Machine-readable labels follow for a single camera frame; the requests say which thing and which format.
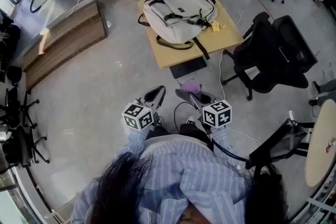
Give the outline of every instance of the person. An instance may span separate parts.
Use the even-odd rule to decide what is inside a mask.
[[[288,223],[275,167],[247,176],[197,124],[190,116],[179,134],[161,123],[132,130],[128,145],[78,196],[71,223]],[[233,151],[224,127],[212,136]]]
[[[318,96],[314,100],[309,100],[308,103],[311,106],[318,105],[322,106],[325,100],[332,99],[336,102],[336,79],[333,79],[326,84],[318,85],[316,81],[313,81],[313,86],[318,94],[328,93],[327,95]]]

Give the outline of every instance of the black hair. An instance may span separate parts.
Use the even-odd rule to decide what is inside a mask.
[[[91,224],[139,223],[139,202],[152,158],[140,159],[130,152],[121,154],[99,179]]]
[[[247,179],[245,224],[288,223],[287,203],[282,176],[273,165]]]
[[[129,152],[113,161],[99,180],[91,224],[140,223],[139,203],[151,164],[152,158]],[[288,223],[281,175],[272,165],[256,175],[246,179],[245,223]]]

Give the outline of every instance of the wooden table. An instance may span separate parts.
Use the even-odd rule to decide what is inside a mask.
[[[318,184],[328,172],[336,153],[336,145],[329,148],[328,143],[336,139],[336,104],[331,99],[323,103],[315,123],[307,153],[306,182],[308,186]]]
[[[213,32],[211,28],[208,28],[197,36],[209,54],[211,52],[223,50],[231,46],[240,45],[244,41],[235,23],[225,11],[219,0],[215,1],[216,7],[218,9],[218,16],[216,20],[221,25],[225,25],[225,28],[221,29],[219,32]],[[143,5],[144,0],[138,2],[140,14],[143,13]],[[171,48],[166,48],[156,42],[157,33],[151,27],[144,28],[147,32],[156,61],[158,62],[157,64],[160,68],[171,67],[171,71],[174,77],[174,72],[181,67],[179,64],[184,63],[184,66],[194,66],[199,64],[200,60],[204,62],[203,53],[196,45],[194,45],[189,50],[174,50]]]

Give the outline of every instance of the blue striped shirt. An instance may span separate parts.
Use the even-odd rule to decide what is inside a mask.
[[[146,131],[132,131],[129,143],[120,150],[141,154],[145,149]],[[233,151],[226,129],[213,129],[213,139]],[[244,221],[245,179],[238,169],[239,161],[221,152],[214,152],[200,143],[172,140],[154,148],[140,203],[140,222],[176,224],[191,202],[210,223]],[[97,192],[94,179],[79,195],[71,215],[72,224],[90,223],[92,205]]]

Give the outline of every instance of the wooden round tabletop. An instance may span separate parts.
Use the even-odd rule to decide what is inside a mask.
[[[311,135],[306,160],[306,182],[315,186],[326,175],[336,153],[336,104],[326,100]]]

